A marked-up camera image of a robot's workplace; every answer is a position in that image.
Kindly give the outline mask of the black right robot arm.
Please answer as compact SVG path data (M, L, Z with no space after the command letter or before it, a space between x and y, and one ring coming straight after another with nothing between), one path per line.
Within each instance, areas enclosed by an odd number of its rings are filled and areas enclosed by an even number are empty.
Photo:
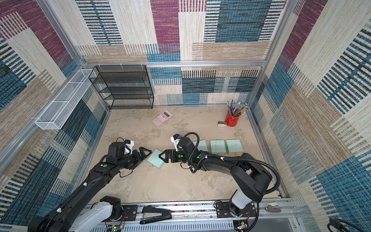
M185 163L191 173L197 171L215 171L233 177L239 189L229 200L229 213L240 217L247 210L247 205L260 203L264 195L276 191L281 178L271 165L253 158L248 153L226 157L199 150L200 137L195 132L186 135L175 134L171 138L175 149L160 153L158 158L164 163Z

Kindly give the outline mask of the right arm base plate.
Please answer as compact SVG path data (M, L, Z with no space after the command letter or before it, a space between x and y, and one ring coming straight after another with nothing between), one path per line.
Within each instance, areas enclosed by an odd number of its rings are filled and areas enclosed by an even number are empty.
M213 206L216 210L218 218L248 218L257 215L257 208L253 203L246 205L244 209L237 208L231 211L229 202L222 202L220 200L214 201Z

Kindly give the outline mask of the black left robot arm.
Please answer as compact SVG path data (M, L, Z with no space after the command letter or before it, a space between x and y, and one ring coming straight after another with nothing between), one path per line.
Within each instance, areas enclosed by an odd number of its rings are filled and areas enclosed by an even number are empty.
M152 154L151 150L140 147L131 151L128 140L114 142L109 146L108 154L104 155L89 172L83 183L54 210L44 217L35 217L28 225L29 232L67 232L78 215L89 201L113 178L121 169L134 170L143 160Z

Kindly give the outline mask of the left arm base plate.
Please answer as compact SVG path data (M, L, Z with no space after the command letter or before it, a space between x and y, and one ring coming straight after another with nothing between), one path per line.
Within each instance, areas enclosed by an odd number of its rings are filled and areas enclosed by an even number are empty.
M135 221L137 216L137 205L121 205L113 206L111 216L104 220L104 222L125 222Z

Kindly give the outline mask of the mint drawer jewelry box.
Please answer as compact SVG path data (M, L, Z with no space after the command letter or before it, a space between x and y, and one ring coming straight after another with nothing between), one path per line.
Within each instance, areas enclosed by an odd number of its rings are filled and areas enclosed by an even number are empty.
M243 147L239 139L226 140L226 143L229 155L241 155L243 153Z

